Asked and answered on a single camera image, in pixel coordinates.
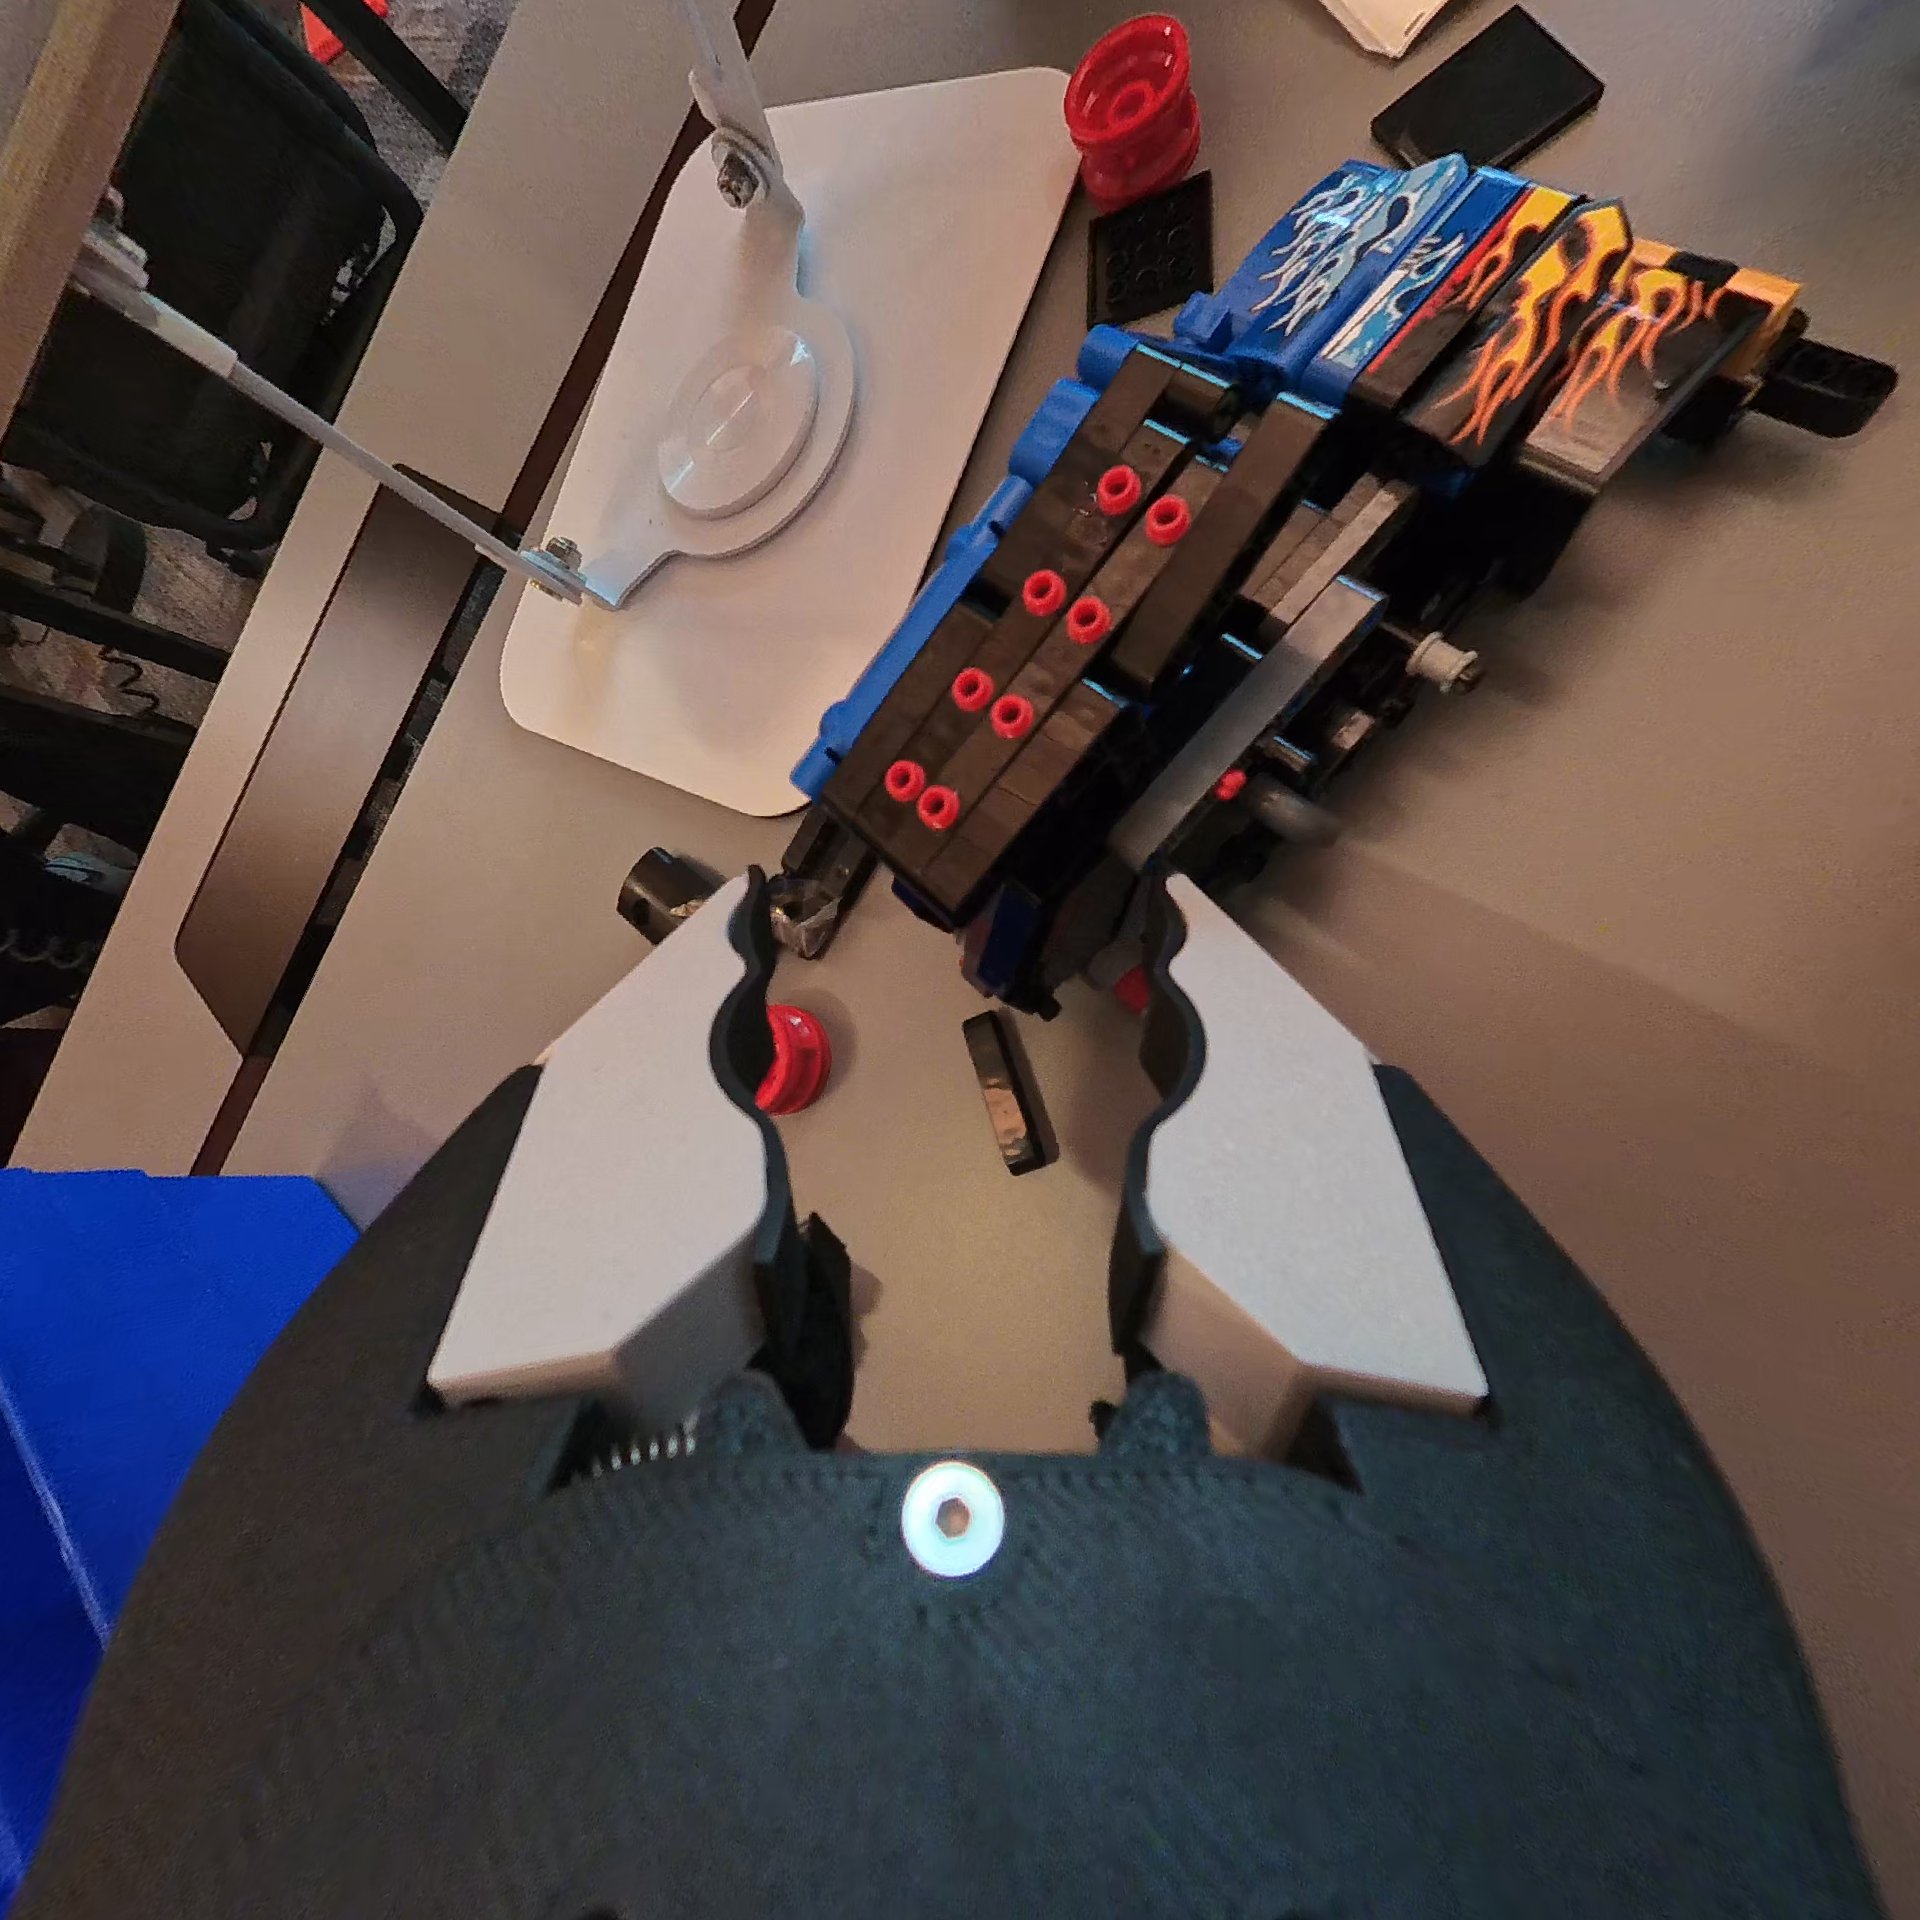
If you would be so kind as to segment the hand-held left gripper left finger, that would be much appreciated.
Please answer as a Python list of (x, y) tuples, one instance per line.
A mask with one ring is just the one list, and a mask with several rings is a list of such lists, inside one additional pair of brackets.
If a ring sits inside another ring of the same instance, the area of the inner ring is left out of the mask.
[(449, 1406), (694, 1410), (804, 1325), (762, 870), (725, 883), (541, 1058), (427, 1375)]

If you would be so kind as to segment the blue plastic bin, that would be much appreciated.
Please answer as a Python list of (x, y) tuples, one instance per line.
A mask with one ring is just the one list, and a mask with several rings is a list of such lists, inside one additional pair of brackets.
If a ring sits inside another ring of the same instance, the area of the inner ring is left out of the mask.
[(4, 1900), (183, 1474), (357, 1235), (303, 1178), (4, 1169)]

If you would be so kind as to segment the black cylindrical piece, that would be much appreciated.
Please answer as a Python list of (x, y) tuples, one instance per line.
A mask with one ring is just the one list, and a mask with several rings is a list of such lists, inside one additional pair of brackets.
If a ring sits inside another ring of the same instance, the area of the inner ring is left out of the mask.
[(645, 849), (616, 894), (620, 922), (663, 947), (725, 884), (708, 865), (666, 845)]

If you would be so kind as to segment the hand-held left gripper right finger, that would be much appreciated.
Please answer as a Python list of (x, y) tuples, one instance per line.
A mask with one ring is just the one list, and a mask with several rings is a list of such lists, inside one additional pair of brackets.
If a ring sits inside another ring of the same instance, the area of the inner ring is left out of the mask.
[(1153, 874), (1114, 1350), (1192, 1381), (1231, 1453), (1320, 1396), (1473, 1416), (1490, 1384), (1373, 1051), (1195, 879)]

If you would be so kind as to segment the glossy black short brick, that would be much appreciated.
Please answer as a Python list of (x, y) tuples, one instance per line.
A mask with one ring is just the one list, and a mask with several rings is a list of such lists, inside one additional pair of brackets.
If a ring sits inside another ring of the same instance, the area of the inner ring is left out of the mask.
[(1003, 1009), (976, 1014), (963, 1022), (963, 1043), (1003, 1167), (1013, 1178), (1025, 1178), (1056, 1164), (1060, 1158), (1057, 1130), (1020, 1022)]

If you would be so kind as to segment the red wheel hub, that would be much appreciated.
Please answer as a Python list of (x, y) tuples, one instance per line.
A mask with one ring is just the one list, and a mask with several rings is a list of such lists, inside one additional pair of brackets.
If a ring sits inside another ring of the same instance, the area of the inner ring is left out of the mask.
[(1203, 138), (1182, 23), (1142, 15), (1100, 37), (1068, 77), (1064, 118), (1102, 215), (1181, 184)]

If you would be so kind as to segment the black studded plate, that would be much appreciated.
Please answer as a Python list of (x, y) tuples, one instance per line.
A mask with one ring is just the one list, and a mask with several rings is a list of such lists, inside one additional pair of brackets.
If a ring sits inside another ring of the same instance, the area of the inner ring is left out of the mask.
[(1089, 222), (1089, 325), (1130, 325), (1213, 290), (1207, 170)]

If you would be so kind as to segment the adjacent pale desk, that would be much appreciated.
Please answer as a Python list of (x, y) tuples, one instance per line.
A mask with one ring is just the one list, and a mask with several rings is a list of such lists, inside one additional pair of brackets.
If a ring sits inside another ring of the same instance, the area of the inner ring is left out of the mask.
[[(548, 418), (686, 126), (645, 2), (522, 2), (346, 425), (492, 508), (552, 476)], [(370, 515), (324, 457), (69, 1018), (12, 1164), (313, 1174), (370, 1221), (449, 1133), (648, 951), (616, 897), (669, 845), (729, 874), (779, 833), (515, 726), (502, 588), (285, 1040), (245, 1065), (176, 956), (281, 699)]]

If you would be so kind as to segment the white wooden book stand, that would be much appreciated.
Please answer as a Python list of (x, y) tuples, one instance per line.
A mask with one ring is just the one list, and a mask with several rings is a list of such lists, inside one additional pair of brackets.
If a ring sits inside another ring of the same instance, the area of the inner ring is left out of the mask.
[(766, 109), (726, 2), (676, 2), (711, 158), (670, 179), (547, 547), (324, 424), (157, 297), (94, 211), (57, 280), (252, 399), (526, 582), (509, 717), (751, 817), (804, 802), (808, 723), (908, 609), (1081, 155), (1028, 65)]

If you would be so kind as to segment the small red hub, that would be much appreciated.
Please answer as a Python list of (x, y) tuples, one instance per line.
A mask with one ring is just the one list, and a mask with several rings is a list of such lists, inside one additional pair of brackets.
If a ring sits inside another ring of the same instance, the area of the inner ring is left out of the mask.
[(804, 1112), (833, 1078), (833, 1040), (825, 1022), (808, 1008), (772, 1002), (772, 1069), (757, 1084), (757, 1111), (769, 1116)]

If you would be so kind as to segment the black square tile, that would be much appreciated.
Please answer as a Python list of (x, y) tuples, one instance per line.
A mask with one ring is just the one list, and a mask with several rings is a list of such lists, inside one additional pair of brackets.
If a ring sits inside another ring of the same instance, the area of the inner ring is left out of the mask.
[(1444, 155), (1514, 170), (1594, 112), (1603, 91), (1605, 84), (1514, 2), (1381, 109), (1369, 133), (1402, 170)]

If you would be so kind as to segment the monster truck toy set box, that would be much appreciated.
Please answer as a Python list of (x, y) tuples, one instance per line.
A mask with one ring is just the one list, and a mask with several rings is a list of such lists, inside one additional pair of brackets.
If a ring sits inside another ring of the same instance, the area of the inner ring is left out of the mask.
[(1360, 52), (1381, 62), (1402, 62), (1429, 27), (1454, 8), (1448, 0), (1430, 2), (1320, 2)]

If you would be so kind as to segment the brick-built toy truck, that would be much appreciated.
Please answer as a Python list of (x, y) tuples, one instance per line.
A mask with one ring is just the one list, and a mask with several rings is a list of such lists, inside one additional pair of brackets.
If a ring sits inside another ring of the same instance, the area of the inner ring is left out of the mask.
[(1653, 443), (1861, 435), (1886, 362), (1797, 280), (1621, 200), (1352, 158), (1170, 333), (1098, 323), (793, 781), (985, 1000), (1050, 1018), (1150, 865), (1221, 891), (1306, 838), (1462, 623), (1554, 572)]

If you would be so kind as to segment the black office chair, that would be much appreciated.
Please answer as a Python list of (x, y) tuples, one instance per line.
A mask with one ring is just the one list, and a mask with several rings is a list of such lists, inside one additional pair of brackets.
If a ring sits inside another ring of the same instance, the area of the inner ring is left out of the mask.
[[(423, 222), (349, 91), (254, 2), (183, 2), (114, 187), (157, 297), (332, 421)], [(10, 465), (228, 553), (285, 536), (318, 457), (83, 294), (4, 440)]]

